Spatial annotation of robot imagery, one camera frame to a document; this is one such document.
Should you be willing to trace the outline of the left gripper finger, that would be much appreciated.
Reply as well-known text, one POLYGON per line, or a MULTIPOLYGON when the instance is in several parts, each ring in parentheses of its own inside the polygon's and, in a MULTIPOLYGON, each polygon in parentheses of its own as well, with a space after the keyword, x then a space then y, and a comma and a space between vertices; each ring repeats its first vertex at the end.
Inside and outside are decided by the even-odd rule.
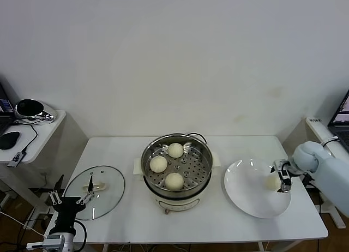
POLYGON ((89 202, 91 200, 93 195, 94 195, 94 191, 93 191, 93 175, 91 175, 86 195, 84 197, 80 198, 79 200, 77 200, 76 204, 77 205, 85 205, 87 202, 89 202))
POLYGON ((62 203, 60 195, 59 195, 59 191, 60 191, 61 186, 62 186, 63 178, 64 178, 64 175, 61 175, 59 180, 55 183, 53 190, 49 191, 49 197, 51 199, 51 203, 53 206, 59 205, 62 203))

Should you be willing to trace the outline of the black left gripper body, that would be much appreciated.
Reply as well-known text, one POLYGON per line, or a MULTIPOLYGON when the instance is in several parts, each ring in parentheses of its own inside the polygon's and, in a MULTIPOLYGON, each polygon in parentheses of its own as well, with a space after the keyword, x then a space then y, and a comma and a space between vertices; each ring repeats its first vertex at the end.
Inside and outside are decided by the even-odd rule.
POLYGON ((58 213, 55 226, 50 230, 51 233, 75 233, 74 229, 76 215, 86 208, 83 203, 77 203, 79 197, 62 197, 62 203, 53 208, 58 213))

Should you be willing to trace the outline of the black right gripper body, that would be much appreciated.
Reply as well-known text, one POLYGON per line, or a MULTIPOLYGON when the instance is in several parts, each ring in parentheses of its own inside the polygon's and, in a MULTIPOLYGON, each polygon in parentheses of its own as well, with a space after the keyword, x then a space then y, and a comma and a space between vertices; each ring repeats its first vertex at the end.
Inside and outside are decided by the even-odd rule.
POLYGON ((293 174, 289 171, 291 163, 289 161, 279 162, 279 178, 281 181, 291 181, 293 174))

